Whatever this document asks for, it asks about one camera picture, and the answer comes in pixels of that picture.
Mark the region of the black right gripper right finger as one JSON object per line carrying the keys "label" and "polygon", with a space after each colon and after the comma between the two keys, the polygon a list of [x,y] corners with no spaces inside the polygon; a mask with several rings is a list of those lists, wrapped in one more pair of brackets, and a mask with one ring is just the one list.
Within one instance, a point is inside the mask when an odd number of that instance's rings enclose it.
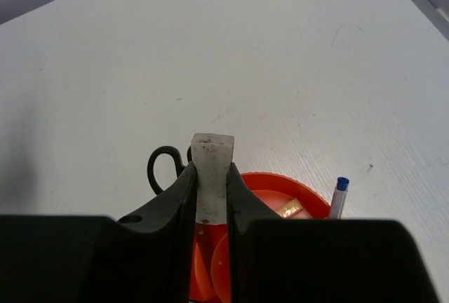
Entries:
{"label": "black right gripper right finger", "polygon": [[408,230],[393,220],[284,220],[245,185],[237,167],[227,174],[227,234],[243,234],[253,220],[284,222],[300,270],[276,287],[233,302],[437,302],[421,254]]}

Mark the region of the black handled scissors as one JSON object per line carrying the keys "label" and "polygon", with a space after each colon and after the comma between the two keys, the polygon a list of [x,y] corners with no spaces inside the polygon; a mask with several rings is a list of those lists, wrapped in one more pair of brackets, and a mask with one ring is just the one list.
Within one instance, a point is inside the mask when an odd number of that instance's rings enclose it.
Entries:
{"label": "black handled scissors", "polygon": [[147,161],[147,180],[156,196],[176,180],[192,161],[191,147],[186,154],[174,146],[164,145],[156,148]]}

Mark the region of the white eraser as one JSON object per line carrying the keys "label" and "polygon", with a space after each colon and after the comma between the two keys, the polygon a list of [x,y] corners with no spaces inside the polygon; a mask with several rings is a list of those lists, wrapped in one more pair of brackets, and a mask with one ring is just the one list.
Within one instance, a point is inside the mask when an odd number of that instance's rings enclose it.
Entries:
{"label": "white eraser", "polygon": [[192,162],[197,173],[196,222],[219,225],[227,222],[226,181],[234,153],[234,137],[197,133],[191,141]]}

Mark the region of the blue gel pen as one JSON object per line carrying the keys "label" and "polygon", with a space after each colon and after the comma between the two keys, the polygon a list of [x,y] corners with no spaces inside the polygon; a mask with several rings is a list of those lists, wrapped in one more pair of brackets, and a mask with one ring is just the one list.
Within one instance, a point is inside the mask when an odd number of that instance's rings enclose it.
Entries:
{"label": "blue gel pen", "polygon": [[338,177],[330,204],[330,210],[328,214],[329,219],[341,218],[348,193],[348,188],[349,179],[347,177]]}

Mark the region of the tan barcode eraser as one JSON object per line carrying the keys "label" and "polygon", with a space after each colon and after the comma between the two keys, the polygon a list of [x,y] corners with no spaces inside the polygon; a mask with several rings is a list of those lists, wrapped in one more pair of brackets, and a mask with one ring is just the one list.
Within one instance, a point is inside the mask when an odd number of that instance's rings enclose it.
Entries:
{"label": "tan barcode eraser", "polygon": [[302,211],[303,211],[302,204],[297,199],[293,199],[293,200],[289,201],[287,204],[285,204],[284,206],[282,206],[281,208],[279,208],[276,211],[276,213],[280,217],[287,219],[287,218],[292,217]]}

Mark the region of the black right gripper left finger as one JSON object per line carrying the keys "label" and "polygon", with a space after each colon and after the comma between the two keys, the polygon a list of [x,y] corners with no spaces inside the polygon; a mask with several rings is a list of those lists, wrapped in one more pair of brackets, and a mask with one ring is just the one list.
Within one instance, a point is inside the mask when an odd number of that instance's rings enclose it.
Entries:
{"label": "black right gripper left finger", "polygon": [[187,302],[196,168],[120,220],[1,217],[2,302]]}

